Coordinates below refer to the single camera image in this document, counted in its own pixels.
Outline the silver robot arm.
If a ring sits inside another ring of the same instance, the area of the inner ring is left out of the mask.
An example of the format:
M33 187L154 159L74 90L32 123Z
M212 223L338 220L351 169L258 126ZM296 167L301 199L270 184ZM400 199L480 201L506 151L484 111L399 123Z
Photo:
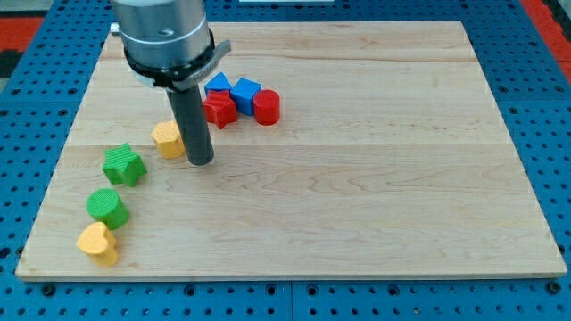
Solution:
M202 0L111 0L129 67L166 90L188 160L214 157L199 83L231 52L215 43Z

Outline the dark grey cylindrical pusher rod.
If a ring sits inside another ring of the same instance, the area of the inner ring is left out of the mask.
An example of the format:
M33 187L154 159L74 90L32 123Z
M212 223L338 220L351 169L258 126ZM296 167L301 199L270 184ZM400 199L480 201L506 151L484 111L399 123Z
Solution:
M205 165L214 157L211 136L201 94L197 86L167 96L191 164Z

